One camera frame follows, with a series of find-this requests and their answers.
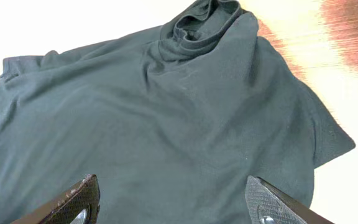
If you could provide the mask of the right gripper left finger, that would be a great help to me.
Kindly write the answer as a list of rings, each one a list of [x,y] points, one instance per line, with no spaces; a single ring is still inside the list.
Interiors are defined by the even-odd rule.
[[[96,224],[100,197],[97,176],[88,174],[51,201],[12,224]]]

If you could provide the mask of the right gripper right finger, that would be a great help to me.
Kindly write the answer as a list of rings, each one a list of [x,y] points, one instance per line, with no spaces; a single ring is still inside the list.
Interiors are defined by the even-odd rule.
[[[334,224],[260,177],[248,176],[245,200],[252,224]]]

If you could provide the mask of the black t-shirt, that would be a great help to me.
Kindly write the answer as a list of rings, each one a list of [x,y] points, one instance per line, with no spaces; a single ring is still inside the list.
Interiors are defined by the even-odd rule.
[[[99,223],[249,223],[248,176],[310,205],[314,170],[355,146],[237,1],[44,56],[0,76],[0,223],[86,174]]]

